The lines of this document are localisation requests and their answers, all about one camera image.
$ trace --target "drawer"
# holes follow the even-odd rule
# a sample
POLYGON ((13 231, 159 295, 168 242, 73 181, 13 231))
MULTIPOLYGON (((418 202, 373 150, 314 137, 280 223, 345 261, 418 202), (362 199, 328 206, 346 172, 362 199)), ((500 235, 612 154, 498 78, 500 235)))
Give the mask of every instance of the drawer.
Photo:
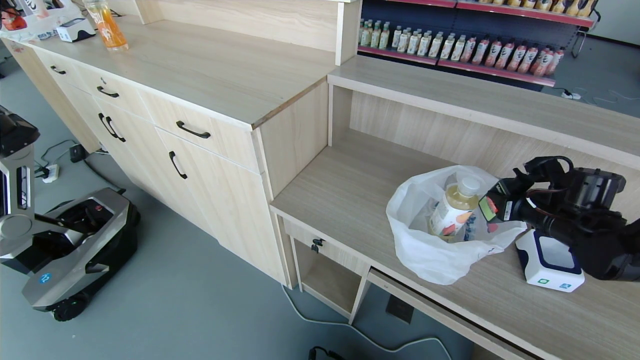
POLYGON ((150 120, 149 112, 133 84, 102 70, 78 65, 86 91, 97 99, 126 110, 143 119, 150 120))
MULTIPOLYGON (((284 220, 284 229, 289 236, 309 247, 315 245, 314 240, 321 239, 320 236, 315 236, 312 233, 304 230, 302 227, 286 219, 284 220)), ((365 275, 366 271, 369 270, 369 265, 367 265, 364 261, 356 258, 355 256, 347 253, 342 249, 337 248, 334 244, 331 244, 326 240, 323 240, 321 244, 322 245, 316 245, 319 254, 328 257, 329 259, 346 267, 352 272, 358 275, 365 275)))
POLYGON ((456 313, 453 313, 449 309, 433 302, 422 294, 417 293, 376 269, 371 269, 369 275, 367 275, 367 281, 379 286, 419 311, 422 311, 425 315, 432 317, 442 325, 456 331, 458 334, 473 341, 476 345, 487 349, 501 359, 533 359, 533 357, 521 351, 519 348, 514 347, 507 341, 496 337, 492 333, 458 316, 456 313))
POLYGON ((73 85, 80 90, 88 92, 86 85, 82 81, 80 72, 73 64, 72 60, 65 58, 64 56, 47 53, 40 49, 34 48, 34 51, 40 58, 42 65, 44 65, 57 83, 62 81, 66 84, 73 85))
POLYGON ((139 93, 157 126, 259 174, 249 131, 160 95, 139 93))

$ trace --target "robotic arm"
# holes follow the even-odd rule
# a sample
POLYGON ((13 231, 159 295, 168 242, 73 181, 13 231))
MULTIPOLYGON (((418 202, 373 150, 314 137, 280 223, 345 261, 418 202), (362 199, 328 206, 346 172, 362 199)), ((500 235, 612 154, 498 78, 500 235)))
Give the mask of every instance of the robotic arm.
POLYGON ((526 174, 514 168, 515 177, 501 179, 480 200, 487 222, 524 221, 569 246, 587 274, 640 281, 640 219, 627 225, 610 210, 624 190, 623 176, 575 168, 564 156, 534 158, 524 167, 526 174), (532 189, 536 183, 549 183, 548 189, 532 189))

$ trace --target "power strip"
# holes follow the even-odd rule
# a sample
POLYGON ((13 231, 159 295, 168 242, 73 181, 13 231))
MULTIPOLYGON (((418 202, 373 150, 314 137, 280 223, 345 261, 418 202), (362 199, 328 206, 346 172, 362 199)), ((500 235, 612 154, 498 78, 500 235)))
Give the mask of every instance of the power strip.
POLYGON ((42 181, 45 184, 51 184, 55 180, 58 180, 58 175, 60 174, 60 167, 59 166, 57 166, 56 164, 49 165, 47 167, 47 170, 49 171, 49 176, 42 178, 42 181))

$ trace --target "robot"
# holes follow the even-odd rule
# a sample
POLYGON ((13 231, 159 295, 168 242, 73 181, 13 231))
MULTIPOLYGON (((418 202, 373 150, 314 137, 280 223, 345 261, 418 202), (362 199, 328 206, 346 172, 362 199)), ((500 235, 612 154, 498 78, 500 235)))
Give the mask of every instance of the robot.
POLYGON ((39 136, 0 106, 0 263, 29 275, 24 297, 64 322, 80 315, 136 252, 140 213, 124 191, 105 188, 36 214, 33 143, 39 136))
POLYGON ((569 246, 578 264, 600 280, 640 281, 640 219, 627 224, 611 204, 624 190, 622 175, 574 167, 564 156, 534 158, 501 179, 480 200, 490 224, 524 221, 569 246), (568 170, 560 161, 566 162, 568 170), (548 189, 531 188, 550 183, 548 189))

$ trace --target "white cable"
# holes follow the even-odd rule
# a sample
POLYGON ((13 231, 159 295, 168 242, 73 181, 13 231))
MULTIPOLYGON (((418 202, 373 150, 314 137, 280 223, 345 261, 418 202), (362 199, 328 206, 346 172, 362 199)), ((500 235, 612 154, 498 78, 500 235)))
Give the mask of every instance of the white cable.
POLYGON ((284 285, 282 285, 282 291, 284 292, 285 295, 287 295, 287 299, 289 300, 289 303, 291 304, 291 307, 293 307, 293 309, 296 311, 296 314, 298 314, 298 316, 300 316, 300 318, 306 322, 310 322, 310 323, 320 323, 320 324, 324 324, 324 325, 339 325, 339 326, 346 326, 349 327, 350 329, 353 329, 355 332, 359 333, 363 338, 365 338, 366 340, 368 340, 370 343, 372 343, 373 345, 375 345, 375 347, 377 347, 380 350, 386 351, 386 352, 399 352, 400 350, 409 347, 411 345, 414 344, 418 344, 418 343, 423 343, 425 341, 437 341, 438 344, 440 344, 440 346, 442 347, 442 350, 444 350, 445 354, 447 354, 447 358, 449 360, 451 359, 451 354, 449 353, 449 351, 447 350, 447 347, 444 346, 444 344, 442 343, 442 341, 440 341, 440 339, 432 336, 429 338, 421 338, 421 339, 417 339, 417 340, 413 340, 413 341, 409 341, 407 343, 404 343, 402 345, 400 345, 397 348, 386 348, 380 344, 378 344, 377 342, 375 342, 373 339, 371 339, 370 337, 368 337, 367 335, 365 335, 362 331, 360 331, 357 327, 350 325, 348 323, 344 323, 344 322, 327 322, 327 321, 322 321, 322 320, 314 320, 314 319, 309 319, 307 317, 305 317, 304 315, 302 315, 302 313, 300 313, 300 310, 298 310, 298 308, 296 307, 296 304, 293 303, 293 300, 291 300, 291 297, 289 296, 289 293, 287 292, 287 290, 285 289, 284 285))
POLYGON ((616 103, 618 103, 618 101, 620 100, 620 98, 623 98, 623 99, 626 99, 626 100, 630 100, 630 101, 633 101, 633 100, 640 100, 640 97, 627 97, 627 96, 624 96, 624 95, 622 95, 621 93, 616 92, 616 91, 614 91, 614 90, 608 90, 608 91, 609 91, 609 93, 610 93, 613 97, 615 97, 615 98, 616 98, 615 100, 613 100, 613 101, 612 101, 612 100, 608 100, 608 99, 603 99, 603 98, 601 98, 601 97, 595 97, 595 96, 592 96, 592 97, 591 97, 591 99, 593 100, 593 102, 590 102, 590 101, 588 101, 588 100, 587 100, 587 98, 586 98, 587 94, 589 93, 589 90, 587 90, 587 89, 585 89, 585 88, 581 88, 581 87, 575 87, 575 88, 573 88, 573 92, 575 92, 576 90, 582 90, 582 91, 584 91, 584 94, 581 94, 582 99, 584 100, 584 102, 586 102, 586 103, 587 103, 587 104, 589 104, 589 105, 595 105, 595 106, 599 106, 599 105, 598 105, 598 102, 597 102, 596 100, 609 102, 609 103, 611 103, 611 104, 616 104, 616 103))

